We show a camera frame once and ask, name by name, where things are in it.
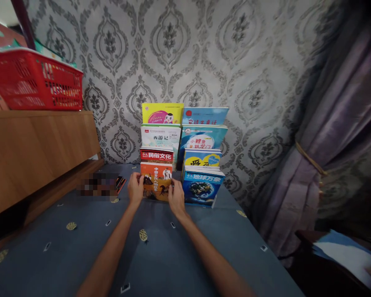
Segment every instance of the red basket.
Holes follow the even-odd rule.
[[[0,53],[0,95],[11,109],[81,110],[82,75],[27,48]]]

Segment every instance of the curtain tieback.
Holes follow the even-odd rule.
[[[321,168],[319,164],[317,164],[310,156],[308,156],[308,154],[302,149],[298,141],[296,141],[296,148],[298,149],[301,155],[303,155],[305,158],[308,159],[308,161],[316,168],[316,170],[321,175],[328,175],[327,171],[324,171],[323,168]]]

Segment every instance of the gray patterned wallpaper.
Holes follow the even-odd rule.
[[[336,0],[24,1],[36,37],[84,71],[106,162],[138,162],[143,102],[229,106],[222,168],[246,212],[343,18]]]

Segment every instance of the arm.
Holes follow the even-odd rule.
[[[175,179],[172,181],[174,186],[169,188],[170,208],[191,238],[220,295],[224,297],[256,296],[244,279],[194,224],[184,206],[184,191],[181,182]]]
[[[132,173],[128,183],[129,205],[120,222],[99,253],[94,265],[77,292],[77,297],[107,296],[124,249],[133,217],[143,199],[143,181]]]

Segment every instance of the forearm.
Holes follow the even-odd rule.
[[[221,296],[255,296],[247,283],[202,234],[188,214],[178,216]]]
[[[78,290],[77,297],[108,295],[125,246],[129,228],[138,207],[138,204],[128,205],[120,222],[115,227],[95,260],[87,278]]]

